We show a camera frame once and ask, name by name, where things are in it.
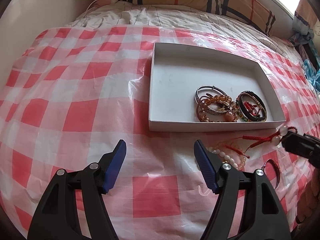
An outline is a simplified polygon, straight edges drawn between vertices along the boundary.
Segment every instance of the white cardboard tray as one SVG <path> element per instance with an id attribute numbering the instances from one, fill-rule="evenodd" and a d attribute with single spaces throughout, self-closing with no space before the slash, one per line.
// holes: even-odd
<path id="1" fill-rule="evenodd" d="M 155 43 L 150 80 L 149 129 L 166 132 L 239 131 L 276 128 L 285 122 L 280 102 L 259 63 L 227 52 L 197 46 Z M 266 122 L 199 122 L 195 92 L 216 86 L 233 100 L 245 90 L 256 93 L 267 108 Z M 214 90 L 205 93 L 218 94 Z M 220 120 L 207 114 L 211 120 Z"/>

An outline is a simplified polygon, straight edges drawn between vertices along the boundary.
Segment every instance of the red and white checkered cloth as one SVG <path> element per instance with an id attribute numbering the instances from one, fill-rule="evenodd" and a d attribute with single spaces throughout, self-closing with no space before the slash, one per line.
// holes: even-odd
<path id="1" fill-rule="evenodd" d="M 231 135 L 148 130 L 154 42 L 203 46 L 260 62 L 289 124 L 319 137 L 319 104 L 301 68 L 263 45 L 158 27 L 50 29 L 17 59 L 0 94 L 1 205 L 24 235 L 57 169 L 82 170 L 123 139 L 127 155 L 115 187 L 104 196 L 120 239 L 200 238 L 217 196 L 196 166 L 193 143 L 201 139 L 210 146 Z M 244 133 L 270 131 L 232 137 Z M 268 158 L 279 164 L 277 194 L 292 227 L 298 196 L 311 176 L 308 162 L 270 143 L 249 155 L 246 171 Z M 239 202 L 243 200 L 240 193 Z M 82 230 L 89 235 L 80 192 L 77 206 Z M 231 234 L 236 233 L 240 206 Z"/>

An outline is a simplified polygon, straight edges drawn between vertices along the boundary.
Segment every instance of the red tassel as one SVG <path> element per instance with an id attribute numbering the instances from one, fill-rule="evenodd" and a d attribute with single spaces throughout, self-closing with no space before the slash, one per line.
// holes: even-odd
<path id="1" fill-rule="evenodd" d="M 294 129 L 296 133 L 298 132 L 297 128 L 295 128 L 294 126 L 289 126 L 289 127 L 288 127 L 288 130 L 291 130 L 291 129 Z M 280 135 L 280 131 L 279 131 L 279 130 L 276 131 L 275 133 L 271 134 L 271 135 L 268 136 L 268 137 L 257 137 L 257 136 L 250 136 L 250 135 L 244 135 L 244 136 L 242 136 L 242 138 L 243 138 L 244 140 L 254 140 L 254 141 L 257 141 L 257 142 L 255 142 L 255 143 L 251 144 L 251 145 L 245 150 L 245 152 L 246 152 L 247 150 L 249 150 L 250 148 L 256 147 L 256 146 L 258 146 L 258 145 L 260 145 L 260 144 L 262 144 L 262 143 L 264 143 L 264 142 L 271 142 L 272 138 L 275 137 L 275 136 L 278 136 L 278 135 Z"/>

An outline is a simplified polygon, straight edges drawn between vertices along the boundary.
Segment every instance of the wall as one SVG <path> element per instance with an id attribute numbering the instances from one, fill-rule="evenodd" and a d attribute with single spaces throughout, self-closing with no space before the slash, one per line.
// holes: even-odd
<path id="1" fill-rule="evenodd" d="M 42 31 L 75 20 L 94 0 L 12 0 L 0 18 L 0 88 L 14 60 Z"/>

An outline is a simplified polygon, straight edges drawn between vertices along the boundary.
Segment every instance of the cable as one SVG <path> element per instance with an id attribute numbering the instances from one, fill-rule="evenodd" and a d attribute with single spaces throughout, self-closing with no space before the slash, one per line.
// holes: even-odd
<path id="1" fill-rule="evenodd" d="M 83 19 L 87 16 L 88 10 L 89 10 L 90 6 L 91 6 L 94 2 L 96 2 L 96 1 L 98 1 L 98 0 L 94 0 L 92 3 L 90 3 L 90 5 L 89 5 L 89 6 L 87 7 L 87 9 L 85 10 L 85 15 L 84 15 L 82 18 L 80 18 L 75 24 L 71 25 L 71 27 L 76 26 L 81 20 L 83 20 Z"/>

